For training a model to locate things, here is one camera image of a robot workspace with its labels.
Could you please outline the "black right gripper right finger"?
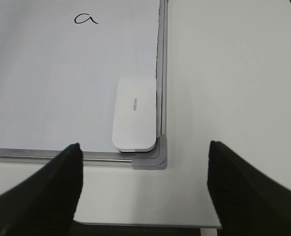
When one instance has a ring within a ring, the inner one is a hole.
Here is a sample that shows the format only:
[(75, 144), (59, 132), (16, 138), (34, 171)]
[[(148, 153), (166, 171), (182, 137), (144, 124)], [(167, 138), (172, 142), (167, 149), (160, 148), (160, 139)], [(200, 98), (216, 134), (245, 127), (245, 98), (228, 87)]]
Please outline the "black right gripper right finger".
[(291, 190), (211, 141), (207, 187), (220, 236), (291, 236)]

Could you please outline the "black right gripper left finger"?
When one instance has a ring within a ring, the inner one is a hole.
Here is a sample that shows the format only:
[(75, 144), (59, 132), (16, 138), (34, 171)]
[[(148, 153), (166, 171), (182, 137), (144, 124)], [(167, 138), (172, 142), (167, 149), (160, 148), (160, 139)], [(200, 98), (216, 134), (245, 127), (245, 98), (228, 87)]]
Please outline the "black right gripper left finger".
[(68, 235), (83, 187), (79, 143), (0, 195), (0, 236)]

